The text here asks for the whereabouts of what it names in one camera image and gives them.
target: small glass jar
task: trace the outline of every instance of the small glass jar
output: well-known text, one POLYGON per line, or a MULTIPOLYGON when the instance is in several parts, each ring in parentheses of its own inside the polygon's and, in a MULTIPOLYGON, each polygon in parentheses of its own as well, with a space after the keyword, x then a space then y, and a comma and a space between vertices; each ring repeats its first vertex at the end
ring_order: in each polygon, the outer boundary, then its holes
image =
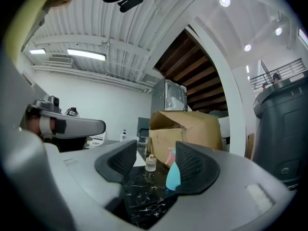
POLYGON ((145 159, 145 170, 149 172, 155 171, 156 161, 157 159, 154 157, 154 155, 150 154, 150 156, 145 159))

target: gray trash bin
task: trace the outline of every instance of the gray trash bin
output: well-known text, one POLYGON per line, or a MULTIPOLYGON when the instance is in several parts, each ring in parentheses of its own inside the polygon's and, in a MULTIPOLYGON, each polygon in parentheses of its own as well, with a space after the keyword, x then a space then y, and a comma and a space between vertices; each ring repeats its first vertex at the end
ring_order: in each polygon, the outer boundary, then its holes
POLYGON ((308 71, 262 91, 253 161, 288 187, 298 184, 308 155, 308 71))

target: ceiling light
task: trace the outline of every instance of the ceiling light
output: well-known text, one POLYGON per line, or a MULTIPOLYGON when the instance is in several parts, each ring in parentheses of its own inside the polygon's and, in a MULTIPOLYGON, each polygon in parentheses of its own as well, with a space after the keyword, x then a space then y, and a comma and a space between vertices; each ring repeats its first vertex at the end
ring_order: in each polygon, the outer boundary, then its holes
POLYGON ((281 27, 277 28, 275 33, 277 36, 279 36, 282 33, 282 28, 281 27))
POLYGON ((223 7, 228 7, 230 5, 230 0, 219 0, 223 7))
POLYGON ((44 49, 38 49, 38 50, 31 50, 31 54, 46 54, 46 51, 44 49))
POLYGON ((244 47, 245 51, 250 51, 251 50, 251 45, 250 44, 246 44, 244 47))
POLYGON ((76 50, 76 49, 67 49, 67 53, 74 56, 84 56, 89 57, 101 61, 106 61, 106 55, 102 53, 96 53, 91 51, 82 51, 82 50, 76 50))

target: table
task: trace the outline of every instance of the table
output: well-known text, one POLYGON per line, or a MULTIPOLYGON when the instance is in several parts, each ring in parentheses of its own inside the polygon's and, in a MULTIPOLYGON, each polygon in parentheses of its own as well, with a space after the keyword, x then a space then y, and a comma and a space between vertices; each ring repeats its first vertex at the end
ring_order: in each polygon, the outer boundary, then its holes
MULTIPOLYGON (((144 159, 148 156, 144 146, 137 146, 137 151, 144 159)), ((158 160, 154 172, 146 171, 144 166, 132 168, 123 183, 131 223, 148 229, 175 203, 175 192, 166 187, 168 171, 158 160)))

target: balcony railing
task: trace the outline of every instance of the balcony railing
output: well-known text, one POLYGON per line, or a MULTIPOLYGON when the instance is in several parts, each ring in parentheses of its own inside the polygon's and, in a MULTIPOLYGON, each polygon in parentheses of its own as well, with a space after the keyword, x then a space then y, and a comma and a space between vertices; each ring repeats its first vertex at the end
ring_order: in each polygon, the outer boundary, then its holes
POLYGON ((268 84, 273 83, 273 74, 278 73, 281 79, 290 78, 293 75, 296 75, 302 71, 306 70, 302 59, 297 59, 287 65, 276 68, 270 72, 259 75, 257 77, 250 79, 250 85, 252 89, 258 89, 262 86, 267 86, 268 84))

